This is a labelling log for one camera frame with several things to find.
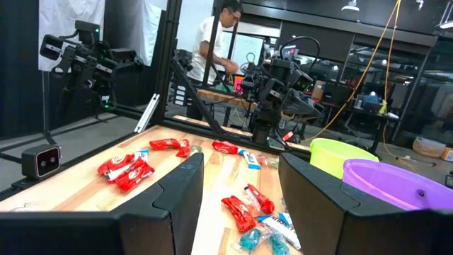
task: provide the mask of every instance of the white t-shirt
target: white t-shirt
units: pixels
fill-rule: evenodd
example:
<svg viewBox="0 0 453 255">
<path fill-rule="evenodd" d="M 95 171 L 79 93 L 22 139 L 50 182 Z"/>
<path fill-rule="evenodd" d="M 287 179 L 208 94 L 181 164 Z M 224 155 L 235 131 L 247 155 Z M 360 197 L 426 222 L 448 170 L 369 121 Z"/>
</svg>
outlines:
<svg viewBox="0 0 453 255">
<path fill-rule="evenodd" d="M 195 45 L 193 46 L 193 58 L 192 58 L 193 69 L 187 73 L 188 77 L 195 79 L 197 81 L 203 81 L 203 78 L 205 77 L 206 67 L 206 59 L 200 55 L 200 43 L 203 41 L 210 43 L 212 24 L 214 24 L 214 17 L 206 18 L 203 21 L 203 23 L 200 24 L 197 30 L 197 37 L 195 39 Z M 224 36 L 222 29 L 223 29 L 222 24 L 219 21 L 213 51 L 213 53 L 218 57 L 222 54 L 223 47 L 222 42 Z M 216 77 L 215 71 L 213 70 L 213 68 L 211 68 L 208 84 L 212 84 L 215 80 L 215 77 Z"/>
</svg>

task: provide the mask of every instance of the wooden surface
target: wooden surface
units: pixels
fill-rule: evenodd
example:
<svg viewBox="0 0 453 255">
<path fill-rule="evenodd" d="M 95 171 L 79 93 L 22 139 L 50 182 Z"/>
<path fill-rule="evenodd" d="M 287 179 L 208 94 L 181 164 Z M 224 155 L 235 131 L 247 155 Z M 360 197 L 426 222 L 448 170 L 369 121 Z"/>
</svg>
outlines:
<svg viewBox="0 0 453 255">
<path fill-rule="evenodd" d="M 149 164 L 156 172 L 141 182 L 130 193 L 122 193 L 115 184 L 109 185 L 96 169 L 104 161 L 141 149 L 148 149 L 150 140 L 175 138 L 188 139 L 200 145 L 205 155 L 205 182 L 203 200 L 198 220 L 192 254 L 238 254 L 233 248 L 241 234 L 221 199 L 240 195 L 243 187 L 253 184 L 275 203 L 275 213 L 285 209 L 281 203 L 282 190 L 277 169 L 263 167 L 249 169 L 240 155 L 214 151 L 212 140 L 166 127 L 154 126 L 127 141 L 97 154 L 86 161 L 63 171 L 13 197 L 0 202 L 0 211 L 109 211 L 141 193 L 184 159 L 176 157 L 177 150 L 168 149 L 149 153 Z M 269 159 L 276 155 L 264 154 Z M 301 254 L 290 247 L 291 254 Z M 266 242 L 255 254 L 272 254 Z"/>
<path fill-rule="evenodd" d="M 201 120 L 194 120 L 192 118 L 187 118 L 187 117 L 184 117 L 184 116 L 181 116 L 181 115 L 175 115 L 173 116 L 173 118 L 175 119 L 178 119 L 178 120 L 184 120 L 184 121 L 187 121 L 187 122 L 190 122 L 190 123 L 195 123 L 195 124 L 198 124 L 198 125 L 204 125 L 204 126 L 207 126 L 209 127 L 210 125 L 205 122 L 205 121 L 201 121 Z M 252 134 L 249 133 L 249 132 L 245 132 L 245 131 L 242 131 L 242 130 L 237 130 L 236 128 L 232 128 L 232 127 L 223 127 L 222 128 L 228 132 L 232 132 L 232 133 L 235 133 L 235 134 L 238 134 L 238 135 L 245 135 L 245 136 L 248 136 L 248 137 L 251 137 Z M 310 151 L 310 147 L 307 147 L 307 146 L 304 146 L 302 144 L 295 144 L 295 143 L 292 143 L 292 142 L 288 142 L 288 145 L 293 147 L 293 148 L 297 148 L 297 149 L 302 149 L 304 151 Z"/>
<path fill-rule="evenodd" d="M 238 106 L 241 108 L 248 108 L 248 105 L 250 104 L 249 102 L 247 102 L 245 99 L 242 99 L 242 98 L 235 98 L 234 96 L 228 96 L 223 93 L 217 93 L 217 92 L 208 91 L 208 90 L 204 90 L 204 89 L 198 90 L 197 94 L 201 99 L 207 98 L 209 100 L 213 100 L 216 102 L 225 101 L 225 103 L 228 103 L 233 106 Z M 255 110 L 257 107 L 258 107 L 258 104 L 252 103 L 250 106 L 250 109 Z"/>
</svg>

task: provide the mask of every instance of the purple bowl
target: purple bowl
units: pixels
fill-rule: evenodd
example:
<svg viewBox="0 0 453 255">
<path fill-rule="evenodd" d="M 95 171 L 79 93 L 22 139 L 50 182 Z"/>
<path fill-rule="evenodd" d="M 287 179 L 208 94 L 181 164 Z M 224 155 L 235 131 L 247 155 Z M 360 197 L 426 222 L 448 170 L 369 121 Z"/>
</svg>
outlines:
<svg viewBox="0 0 453 255">
<path fill-rule="evenodd" d="M 343 182 L 401 209 L 453 209 L 453 190 L 396 166 L 350 159 L 343 170 Z"/>
</svg>

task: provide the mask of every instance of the black hair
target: black hair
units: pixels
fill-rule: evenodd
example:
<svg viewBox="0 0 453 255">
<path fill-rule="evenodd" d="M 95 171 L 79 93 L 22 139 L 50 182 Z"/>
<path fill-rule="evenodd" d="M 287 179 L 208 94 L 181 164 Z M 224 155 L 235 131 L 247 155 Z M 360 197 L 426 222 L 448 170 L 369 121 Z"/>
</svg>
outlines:
<svg viewBox="0 0 453 255">
<path fill-rule="evenodd" d="M 237 0 L 224 0 L 221 10 L 224 8 L 228 8 L 232 13 L 238 11 L 241 15 L 243 14 L 242 4 L 240 4 Z"/>
</svg>

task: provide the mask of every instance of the man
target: man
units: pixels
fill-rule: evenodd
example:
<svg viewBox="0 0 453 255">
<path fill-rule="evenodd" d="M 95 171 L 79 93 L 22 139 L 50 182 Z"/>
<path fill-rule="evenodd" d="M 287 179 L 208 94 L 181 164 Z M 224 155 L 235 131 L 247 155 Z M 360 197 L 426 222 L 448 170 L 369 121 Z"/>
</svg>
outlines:
<svg viewBox="0 0 453 255">
<path fill-rule="evenodd" d="M 227 74 L 235 74 L 239 71 L 237 63 L 232 62 L 229 59 L 219 57 L 222 53 L 223 47 L 229 45 L 223 45 L 223 28 L 230 28 L 239 22 L 242 16 L 242 6 L 237 0 L 225 0 L 222 4 L 219 24 L 217 27 L 216 40 L 214 42 L 214 50 L 212 52 L 212 62 L 217 65 L 221 65 L 225 68 Z M 205 77 L 205 67 L 207 53 L 210 48 L 212 26 L 214 24 L 214 17 L 206 18 L 203 23 L 198 27 L 195 45 L 193 47 L 193 69 L 187 73 L 190 81 L 195 86 L 200 86 Z M 216 73 L 211 68 L 210 75 L 207 83 L 212 85 L 216 78 Z M 198 110 L 195 104 L 192 104 L 192 99 L 188 99 L 187 116 L 196 120 L 202 120 L 202 114 Z"/>
</svg>

